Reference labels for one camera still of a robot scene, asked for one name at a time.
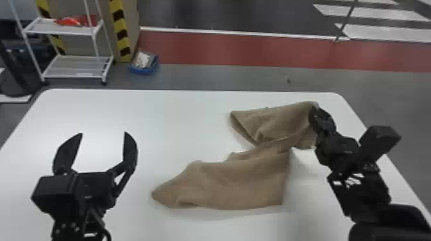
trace table surface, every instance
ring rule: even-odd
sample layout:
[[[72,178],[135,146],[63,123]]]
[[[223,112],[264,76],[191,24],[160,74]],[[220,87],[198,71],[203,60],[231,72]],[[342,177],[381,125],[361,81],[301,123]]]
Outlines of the table surface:
[[[293,150],[285,204],[257,210],[168,209],[150,193],[193,160],[216,162],[252,148],[229,125],[231,110],[317,101],[343,135],[359,138],[363,123],[333,93],[200,92],[157,90],[47,90],[0,150],[2,240],[49,240],[53,221],[30,201],[39,177],[50,175],[57,147],[82,132],[74,169],[106,170],[120,162],[123,132],[139,148],[137,170],[117,205],[105,215],[114,241],[340,240],[344,217],[312,150]],[[379,161],[394,203],[431,216],[388,157]]]

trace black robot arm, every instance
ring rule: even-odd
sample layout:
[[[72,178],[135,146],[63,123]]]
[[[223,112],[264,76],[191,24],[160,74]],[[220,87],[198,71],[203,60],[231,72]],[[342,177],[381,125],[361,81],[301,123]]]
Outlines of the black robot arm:
[[[124,133],[123,160],[106,172],[79,173],[72,169],[82,134],[62,144],[53,163],[54,176],[39,179],[31,200],[54,219],[53,241],[111,240],[102,218],[115,202],[137,165],[134,139]],[[116,183],[115,178],[124,174]]]
[[[329,167],[327,177],[345,216],[355,225],[350,241],[431,240],[431,229],[414,206],[391,204],[376,161],[401,137],[389,126],[371,126],[359,143],[337,132],[331,115],[313,107],[308,120],[317,133],[316,156]]]

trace beige towel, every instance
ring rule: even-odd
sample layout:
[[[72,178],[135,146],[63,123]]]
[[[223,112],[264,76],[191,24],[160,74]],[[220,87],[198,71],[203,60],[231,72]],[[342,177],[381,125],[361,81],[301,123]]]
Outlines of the beige towel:
[[[256,148],[232,153],[224,162],[192,162],[156,188],[153,198],[171,208],[243,210],[282,204],[290,148],[309,148],[316,139],[308,123],[314,105],[233,111],[233,128]]]

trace red object on shelf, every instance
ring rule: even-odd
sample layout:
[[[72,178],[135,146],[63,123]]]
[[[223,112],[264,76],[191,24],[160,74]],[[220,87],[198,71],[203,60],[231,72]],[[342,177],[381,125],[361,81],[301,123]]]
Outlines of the red object on shelf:
[[[91,25],[97,26],[97,15],[90,15],[90,21],[91,21]],[[56,19],[54,20],[55,23],[59,24],[59,25],[63,25],[63,26],[76,26],[76,27],[81,27],[81,26],[85,26],[88,27],[90,26],[90,21],[87,18],[86,14],[83,15],[79,15],[79,16],[73,16],[73,17],[63,17],[61,19]]]

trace yellow and black striped post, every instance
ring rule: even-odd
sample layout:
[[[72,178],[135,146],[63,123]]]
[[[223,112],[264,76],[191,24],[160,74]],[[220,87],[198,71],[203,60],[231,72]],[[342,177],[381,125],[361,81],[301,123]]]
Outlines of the yellow and black striped post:
[[[120,52],[120,61],[130,62],[130,39],[127,32],[126,20],[124,19],[123,2],[121,0],[110,0],[109,8],[114,21],[114,31],[117,35],[117,47]]]
[[[47,0],[36,0],[36,5],[42,17],[47,19],[51,18],[51,15],[49,14],[49,5]],[[65,47],[60,37],[58,35],[50,35],[50,36],[51,36],[51,41],[57,48],[58,52],[61,55],[65,55],[66,54]]]

